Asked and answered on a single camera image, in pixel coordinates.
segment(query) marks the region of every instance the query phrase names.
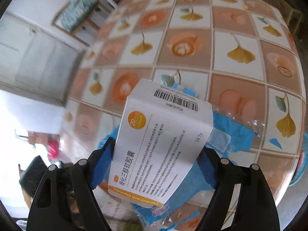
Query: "table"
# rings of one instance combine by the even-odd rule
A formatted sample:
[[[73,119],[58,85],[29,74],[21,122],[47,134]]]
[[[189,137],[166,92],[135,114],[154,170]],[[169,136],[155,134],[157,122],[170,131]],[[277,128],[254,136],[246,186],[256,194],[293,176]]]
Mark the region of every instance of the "table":
[[[259,164],[279,203],[301,151],[306,95],[296,45],[276,8],[261,0],[123,0],[85,54],[69,95],[61,149],[73,162],[119,125],[141,78],[180,84],[243,122],[263,123],[249,151],[228,156],[241,166]],[[188,204],[206,207],[212,195],[199,192]]]

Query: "barcode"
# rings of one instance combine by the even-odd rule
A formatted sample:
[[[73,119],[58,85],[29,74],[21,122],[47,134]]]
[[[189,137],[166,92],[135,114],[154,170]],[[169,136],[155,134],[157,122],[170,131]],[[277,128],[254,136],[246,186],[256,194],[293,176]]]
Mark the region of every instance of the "barcode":
[[[190,102],[190,101],[185,100],[183,98],[180,98],[176,95],[172,95],[172,94],[163,92],[161,90],[156,90],[156,92],[154,93],[154,96],[161,98],[163,100],[175,103],[179,106],[183,106],[185,108],[189,108],[191,110],[198,112],[198,104],[197,103]]]

